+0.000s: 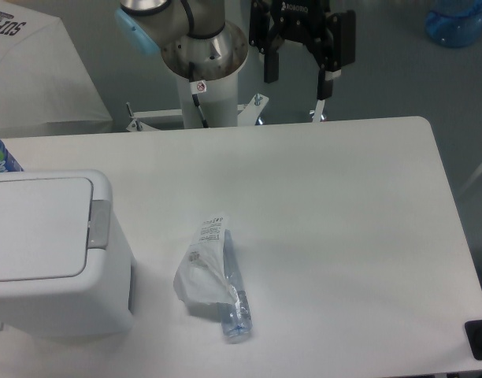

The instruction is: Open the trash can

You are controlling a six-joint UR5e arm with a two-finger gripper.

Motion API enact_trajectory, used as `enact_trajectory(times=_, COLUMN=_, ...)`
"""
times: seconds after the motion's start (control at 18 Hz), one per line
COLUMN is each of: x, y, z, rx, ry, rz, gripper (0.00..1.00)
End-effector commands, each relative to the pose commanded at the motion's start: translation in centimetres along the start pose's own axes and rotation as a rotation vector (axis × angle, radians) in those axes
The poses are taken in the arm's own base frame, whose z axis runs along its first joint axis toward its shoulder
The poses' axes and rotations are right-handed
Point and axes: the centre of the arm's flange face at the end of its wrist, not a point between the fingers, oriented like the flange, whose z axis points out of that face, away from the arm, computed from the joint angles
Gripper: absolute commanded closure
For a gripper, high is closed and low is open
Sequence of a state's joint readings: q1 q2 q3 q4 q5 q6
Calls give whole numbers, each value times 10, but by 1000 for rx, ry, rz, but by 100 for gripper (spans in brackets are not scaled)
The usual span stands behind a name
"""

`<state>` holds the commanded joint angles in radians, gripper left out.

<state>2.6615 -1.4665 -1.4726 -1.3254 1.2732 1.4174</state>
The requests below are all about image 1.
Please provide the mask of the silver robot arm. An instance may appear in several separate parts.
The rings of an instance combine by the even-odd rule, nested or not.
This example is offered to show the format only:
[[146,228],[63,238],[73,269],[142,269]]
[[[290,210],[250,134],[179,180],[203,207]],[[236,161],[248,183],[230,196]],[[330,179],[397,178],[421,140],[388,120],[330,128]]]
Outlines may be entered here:
[[[213,39],[226,29],[223,1],[122,1],[119,28],[145,54],[183,37]],[[330,98],[333,80],[356,60],[356,13],[332,13],[328,1],[252,1],[248,44],[264,57],[264,81],[279,78],[279,48],[303,45],[317,63],[317,99]]]

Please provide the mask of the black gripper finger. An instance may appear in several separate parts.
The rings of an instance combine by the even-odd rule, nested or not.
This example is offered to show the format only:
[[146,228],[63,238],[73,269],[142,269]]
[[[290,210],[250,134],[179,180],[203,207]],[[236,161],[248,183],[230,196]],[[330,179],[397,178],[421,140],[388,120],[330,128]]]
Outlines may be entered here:
[[332,96],[333,82],[344,66],[356,60],[356,12],[334,13],[324,24],[324,33],[315,43],[313,56],[319,66],[317,99]]
[[271,6],[267,2],[250,3],[249,43],[264,56],[264,82],[274,83],[279,79],[279,54],[282,45],[281,22],[274,20]]

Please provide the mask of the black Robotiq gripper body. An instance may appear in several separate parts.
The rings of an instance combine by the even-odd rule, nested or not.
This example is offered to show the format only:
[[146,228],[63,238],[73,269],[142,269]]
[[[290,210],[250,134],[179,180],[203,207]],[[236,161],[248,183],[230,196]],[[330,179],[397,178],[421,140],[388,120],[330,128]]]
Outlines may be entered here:
[[264,54],[284,41],[324,43],[338,55],[356,54],[356,12],[333,13],[329,1],[252,1],[248,42]]

